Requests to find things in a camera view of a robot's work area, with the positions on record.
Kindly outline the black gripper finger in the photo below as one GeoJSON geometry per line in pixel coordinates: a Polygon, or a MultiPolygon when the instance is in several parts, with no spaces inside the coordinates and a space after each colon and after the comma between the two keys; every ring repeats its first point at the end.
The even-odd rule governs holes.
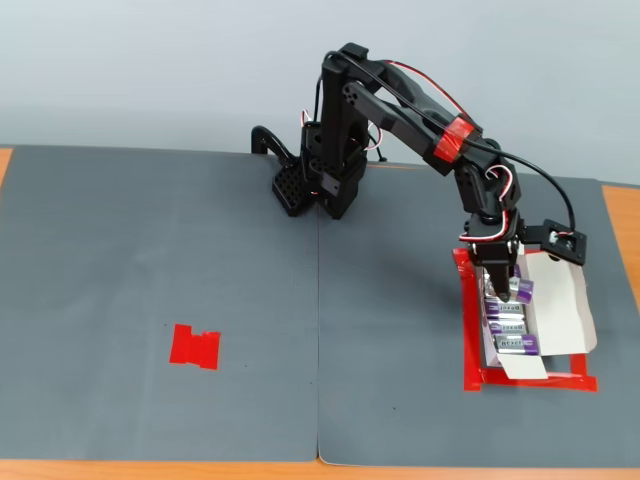
{"type": "Polygon", "coordinates": [[[489,280],[495,295],[502,301],[508,302],[511,299],[510,278],[512,266],[509,263],[490,263],[486,267],[489,280]]]}

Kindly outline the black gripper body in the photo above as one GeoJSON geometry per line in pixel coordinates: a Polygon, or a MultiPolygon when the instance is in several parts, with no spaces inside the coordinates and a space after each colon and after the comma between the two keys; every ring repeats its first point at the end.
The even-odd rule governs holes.
{"type": "Polygon", "coordinates": [[[521,225],[518,211],[503,211],[495,224],[474,213],[465,223],[461,241],[468,244],[476,265],[512,266],[521,250],[521,225]]]}

